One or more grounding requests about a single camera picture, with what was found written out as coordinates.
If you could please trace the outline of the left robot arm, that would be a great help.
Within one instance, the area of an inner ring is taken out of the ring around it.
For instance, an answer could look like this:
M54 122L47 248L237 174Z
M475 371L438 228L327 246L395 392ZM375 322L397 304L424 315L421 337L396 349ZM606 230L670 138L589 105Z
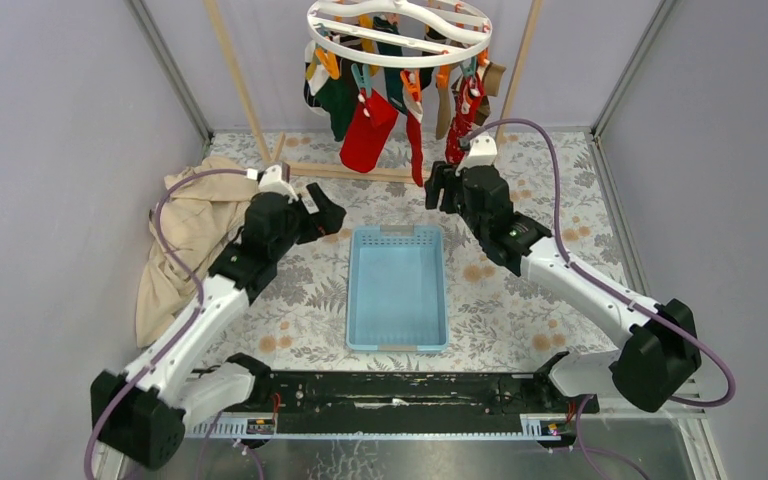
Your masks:
M189 376L214 338L275 279L279 261L292 247L342 228L345 209L318 184L306 189L314 210L284 187L255 194L242 227L197 281L195 297L167 331L121 372L104 370L92 381L87 478L94 476L98 443L157 471L177 453L189 428L234 404L248 411L267 404L271 387L262 367L230 361L199 380Z

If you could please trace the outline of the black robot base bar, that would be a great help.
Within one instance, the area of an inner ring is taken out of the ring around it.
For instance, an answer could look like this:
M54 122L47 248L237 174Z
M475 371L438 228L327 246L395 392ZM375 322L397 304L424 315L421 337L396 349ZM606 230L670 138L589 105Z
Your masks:
M599 410L597 400L567 396L549 379L555 355L535 372L271 370L244 356L255 369L249 398L230 413L274 420L288 435L396 435L477 438L531 434L527 420L551 438L574 427L577 410Z

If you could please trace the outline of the plain red sock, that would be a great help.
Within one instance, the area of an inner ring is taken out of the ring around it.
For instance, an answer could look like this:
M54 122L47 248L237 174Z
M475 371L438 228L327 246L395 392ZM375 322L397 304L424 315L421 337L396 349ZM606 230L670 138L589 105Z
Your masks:
M342 164L358 173L369 173L398 119L399 112L378 92L359 95L351 123L340 151Z

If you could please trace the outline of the dark green sock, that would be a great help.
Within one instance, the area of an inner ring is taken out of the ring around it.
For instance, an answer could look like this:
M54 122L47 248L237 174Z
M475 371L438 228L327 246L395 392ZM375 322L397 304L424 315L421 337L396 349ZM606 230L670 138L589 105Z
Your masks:
M340 79L333 79L323 65L317 65L309 82L311 93L328 114L334 140L341 142L352 123L357 95Z

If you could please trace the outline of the red snowflake sock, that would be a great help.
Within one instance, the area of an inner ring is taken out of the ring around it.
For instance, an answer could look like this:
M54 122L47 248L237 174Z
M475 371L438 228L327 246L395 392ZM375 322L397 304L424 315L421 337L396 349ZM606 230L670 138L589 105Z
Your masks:
M410 110L407 115L406 135L410 145L411 177L418 186L424 185L421 121L423 114L420 110Z

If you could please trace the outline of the white round clip hanger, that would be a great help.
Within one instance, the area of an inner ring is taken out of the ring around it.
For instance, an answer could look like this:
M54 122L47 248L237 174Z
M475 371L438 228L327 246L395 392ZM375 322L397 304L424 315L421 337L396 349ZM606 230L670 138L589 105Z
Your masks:
M398 69L475 59L493 34L490 18L465 1L315 1L306 22L325 52Z

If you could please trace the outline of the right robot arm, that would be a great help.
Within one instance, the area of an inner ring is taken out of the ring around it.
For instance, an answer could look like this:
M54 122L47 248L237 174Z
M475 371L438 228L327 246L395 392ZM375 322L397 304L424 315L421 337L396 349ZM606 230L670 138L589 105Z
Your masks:
M489 165L458 169L433 164L425 206L457 214L494 264L548 289L597 326L610 351L566 353L541 368L535 402L557 412L573 397L618 394L634 407L658 411L701 365L692 311L632 292L569 252L550 230L515 211L508 184Z

